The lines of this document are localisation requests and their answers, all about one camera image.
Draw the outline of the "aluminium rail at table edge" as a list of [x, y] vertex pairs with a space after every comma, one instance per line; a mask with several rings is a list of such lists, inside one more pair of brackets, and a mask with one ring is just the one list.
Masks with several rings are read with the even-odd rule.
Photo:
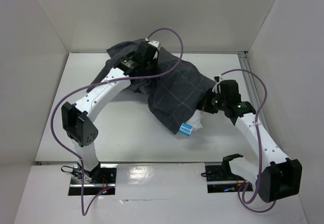
[[[238, 52], [238, 59], [242, 69], [251, 71], [249, 66], [249, 62], [247, 59], [247, 52]], [[249, 95], [249, 99], [251, 100], [252, 105], [257, 110], [261, 105], [261, 101], [258, 95], [258, 91], [255, 84], [254, 76], [250, 73], [243, 72], [243, 77], [247, 86], [247, 91]]]

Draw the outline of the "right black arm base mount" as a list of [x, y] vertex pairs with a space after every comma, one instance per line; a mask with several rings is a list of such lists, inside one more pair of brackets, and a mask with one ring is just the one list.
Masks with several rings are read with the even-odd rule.
[[205, 171], [200, 175], [207, 181], [207, 192], [213, 193], [234, 193], [240, 187], [244, 187], [247, 181], [232, 172], [230, 162], [243, 160], [243, 155], [232, 154], [223, 157], [221, 162], [205, 163]]

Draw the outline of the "dark grey checked pillowcase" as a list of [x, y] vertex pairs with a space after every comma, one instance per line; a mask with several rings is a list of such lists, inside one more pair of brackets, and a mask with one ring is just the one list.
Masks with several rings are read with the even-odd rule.
[[159, 78], [134, 80], [127, 90], [146, 94], [150, 112], [171, 133], [176, 134], [215, 83], [192, 63], [179, 60], [164, 48], [159, 50], [157, 65], [157, 73], [171, 72]]

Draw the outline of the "white pillow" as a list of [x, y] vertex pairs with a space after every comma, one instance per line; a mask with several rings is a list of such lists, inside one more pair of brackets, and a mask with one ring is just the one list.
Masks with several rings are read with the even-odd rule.
[[196, 110], [194, 114], [185, 122], [186, 125], [190, 126], [190, 132], [188, 135], [191, 135], [192, 132], [201, 129], [203, 126], [201, 124], [201, 119], [203, 113], [200, 110]]

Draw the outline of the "blue white pillow label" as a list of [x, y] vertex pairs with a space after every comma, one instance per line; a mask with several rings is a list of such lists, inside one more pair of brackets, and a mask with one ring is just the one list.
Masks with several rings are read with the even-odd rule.
[[187, 124], [187, 123], [182, 123], [180, 128], [179, 128], [179, 133], [190, 136], [193, 131], [193, 126]]

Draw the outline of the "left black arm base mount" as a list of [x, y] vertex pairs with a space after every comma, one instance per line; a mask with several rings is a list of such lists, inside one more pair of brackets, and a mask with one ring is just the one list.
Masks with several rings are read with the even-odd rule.
[[[69, 184], [69, 196], [80, 196], [82, 188], [82, 172], [75, 166], [62, 166], [61, 171], [71, 175]], [[94, 196], [100, 192], [101, 195], [115, 195], [116, 166], [104, 164], [99, 174], [92, 180], [85, 175], [84, 195]]]

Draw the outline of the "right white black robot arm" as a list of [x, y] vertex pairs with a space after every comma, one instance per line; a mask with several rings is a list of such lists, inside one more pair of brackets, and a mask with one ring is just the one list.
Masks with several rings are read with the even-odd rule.
[[290, 159], [275, 143], [259, 121], [252, 104], [242, 101], [235, 80], [223, 80], [208, 89], [198, 109], [210, 114], [222, 111], [244, 135], [258, 157], [258, 163], [253, 164], [241, 154], [225, 156], [220, 170], [207, 171], [206, 177], [243, 178], [266, 203], [299, 193], [302, 176], [300, 161]]

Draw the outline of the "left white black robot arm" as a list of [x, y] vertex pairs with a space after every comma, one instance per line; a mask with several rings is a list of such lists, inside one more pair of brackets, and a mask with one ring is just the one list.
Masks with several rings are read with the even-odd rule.
[[66, 102], [61, 107], [63, 129], [81, 157], [78, 167], [87, 182], [94, 183], [100, 177], [101, 166], [94, 146], [99, 131], [94, 121], [115, 96], [131, 85], [131, 77], [156, 74], [159, 49], [160, 42], [155, 40], [146, 39], [139, 43], [135, 51], [114, 62], [110, 71], [100, 80], [100, 86], [93, 88], [74, 104]]

